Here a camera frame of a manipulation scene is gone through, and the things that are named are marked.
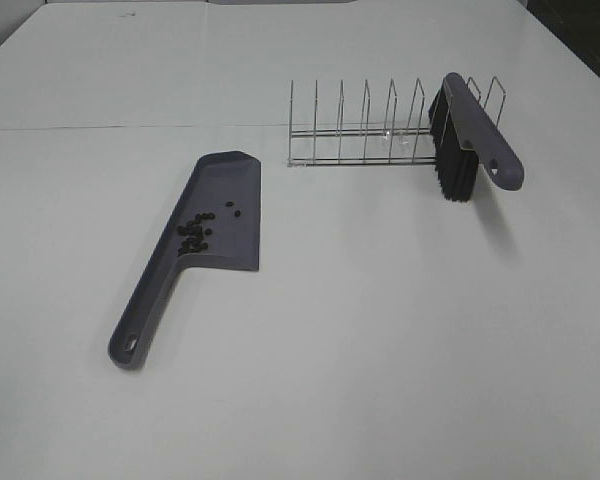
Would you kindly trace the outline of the pile of coffee beans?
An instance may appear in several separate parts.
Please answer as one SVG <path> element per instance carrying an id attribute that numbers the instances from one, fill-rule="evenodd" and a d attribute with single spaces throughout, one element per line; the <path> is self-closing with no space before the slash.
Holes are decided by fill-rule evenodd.
<path id="1" fill-rule="evenodd" d="M 204 222 L 215 218 L 214 212 L 197 213 L 192 220 L 176 227 L 176 233 L 182 238 L 178 248 L 179 256 L 200 253 L 209 248 L 205 238 L 210 236 L 213 230 L 210 227 L 205 227 Z"/>

